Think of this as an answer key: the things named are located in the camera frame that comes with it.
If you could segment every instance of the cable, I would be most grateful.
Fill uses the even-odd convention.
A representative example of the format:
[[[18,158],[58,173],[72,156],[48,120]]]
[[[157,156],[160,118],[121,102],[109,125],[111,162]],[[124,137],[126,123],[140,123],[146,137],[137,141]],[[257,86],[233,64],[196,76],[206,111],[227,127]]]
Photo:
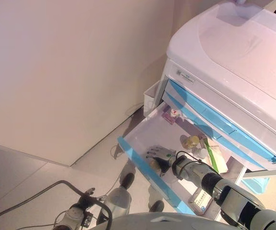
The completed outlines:
[[[182,166],[182,168],[181,168],[180,171],[179,171],[179,176],[181,176],[182,171],[184,170],[184,168],[185,168],[188,164],[191,164],[191,163],[194,163],[194,162],[198,162],[198,161],[190,161],[190,162],[186,163],[184,166]]]
[[[102,204],[100,201],[98,201],[96,198],[85,195],[78,188],[76,188],[75,186],[73,186],[70,182],[64,181],[64,180],[57,181],[54,184],[52,184],[52,185],[48,186],[47,188],[43,189],[39,193],[33,195],[32,197],[30,197],[30,198],[28,198],[28,199],[26,199],[26,200],[18,203],[17,205],[14,205],[14,206],[12,206],[12,207],[10,207],[10,208],[8,208],[8,209],[0,212],[0,216],[2,216],[4,214],[6,214],[6,213],[8,213],[8,212],[10,212],[10,211],[12,211],[12,210],[20,207],[20,206],[22,206],[22,205],[24,205],[24,204],[32,201],[33,199],[37,198],[38,196],[40,196],[41,194],[45,193],[46,191],[50,190],[51,188],[55,187],[58,184],[65,184],[65,185],[67,185],[70,189],[72,189],[78,195],[84,197],[85,199],[91,200],[94,204],[96,204],[96,205],[100,206],[101,208],[103,208],[104,210],[106,210],[107,213],[108,213],[108,224],[106,226],[106,230],[110,230],[111,225],[112,225],[112,212],[111,212],[111,210],[105,204]]]
[[[188,153],[188,152],[186,152],[186,151],[178,151],[178,152],[176,153],[176,160],[177,160],[177,158],[178,158],[178,154],[180,154],[181,152],[183,152],[183,153],[189,155],[189,156],[192,157],[194,160],[199,161],[196,157],[192,156],[190,153]]]
[[[62,211],[61,213],[59,213],[59,214],[57,215],[57,217],[55,218],[55,221],[54,221],[53,224],[33,225],[33,226],[22,227],[22,228],[19,228],[19,229],[16,229],[16,230],[29,229],[29,228],[37,228],[37,227],[46,227],[46,226],[52,226],[52,225],[55,227],[55,225],[56,225],[56,223],[57,223],[57,220],[58,220],[58,218],[60,217],[60,215],[63,214],[63,213],[65,213],[66,211],[67,211],[67,210]]]
[[[189,162],[189,163],[198,162],[198,163],[201,163],[201,164],[205,164],[205,165],[207,165],[212,171],[214,171],[217,175],[220,175],[220,174],[219,174],[216,170],[214,170],[210,165],[206,164],[206,163],[203,162],[201,159],[197,159],[196,157],[192,156],[190,153],[188,153],[188,152],[186,152],[186,151],[178,151],[178,152],[176,153],[176,160],[177,160],[177,158],[178,158],[178,154],[181,153],[181,152],[183,152],[183,153],[187,154],[188,156],[192,157],[193,159],[195,159],[195,161],[191,161],[191,162]],[[183,168],[184,168],[187,164],[185,164],[185,165],[180,169],[179,175],[181,174]]]
[[[38,228],[38,227],[47,227],[47,226],[53,226],[54,224],[44,224],[44,225],[33,225],[33,226],[26,226],[22,227],[16,230],[21,230],[21,229],[30,229],[30,228]]]
[[[63,213],[65,213],[66,211],[67,211],[67,210],[62,211],[61,213],[59,213],[59,214],[56,216],[55,221],[54,221],[54,227],[55,227],[55,225],[56,225],[56,223],[57,223],[58,217],[60,217],[60,215],[63,214]]]

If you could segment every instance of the robotic hand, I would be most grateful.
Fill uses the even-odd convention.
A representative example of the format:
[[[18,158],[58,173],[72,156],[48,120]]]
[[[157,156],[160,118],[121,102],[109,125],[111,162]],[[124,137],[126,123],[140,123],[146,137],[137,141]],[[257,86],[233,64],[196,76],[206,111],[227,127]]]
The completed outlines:
[[[147,158],[155,159],[161,168],[160,176],[169,168],[180,180],[191,181],[201,187],[221,207],[221,216],[232,226],[249,230],[276,230],[276,212],[265,210],[263,204],[252,194],[223,179],[201,160],[177,156],[176,151],[154,147]]]

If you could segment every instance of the drawer front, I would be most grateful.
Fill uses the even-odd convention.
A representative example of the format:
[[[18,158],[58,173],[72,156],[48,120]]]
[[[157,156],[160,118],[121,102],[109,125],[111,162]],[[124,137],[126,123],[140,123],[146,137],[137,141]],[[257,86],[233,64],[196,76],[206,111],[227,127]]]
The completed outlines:
[[[200,99],[180,87],[174,81],[168,81],[163,100],[173,102],[173,106],[176,106],[177,109],[180,109],[189,119],[191,119],[190,117],[192,117],[192,112],[190,112],[190,110],[188,110],[187,108],[190,108],[191,111],[193,110],[199,115],[200,119],[194,116],[191,120],[197,126],[199,126],[202,131],[206,132],[208,136],[216,139],[219,143],[225,145],[231,151],[250,161],[251,163],[264,168],[258,162],[253,160],[252,157],[248,156],[254,155],[251,153],[258,154],[266,162],[276,162],[276,156],[272,154],[269,150],[264,148],[257,141],[248,136],[240,128],[238,128],[221,114],[213,110],[211,107],[206,105]],[[211,128],[207,125],[207,128],[204,127],[204,121],[207,121],[208,124],[211,124],[211,126],[213,126],[215,130],[217,130],[217,132],[215,130],[207,132],[207,130]],[[241,146],[243,146],[242,149],[246,149],[246,151],[241,151],[233,144],[234,142],[239,143]]]

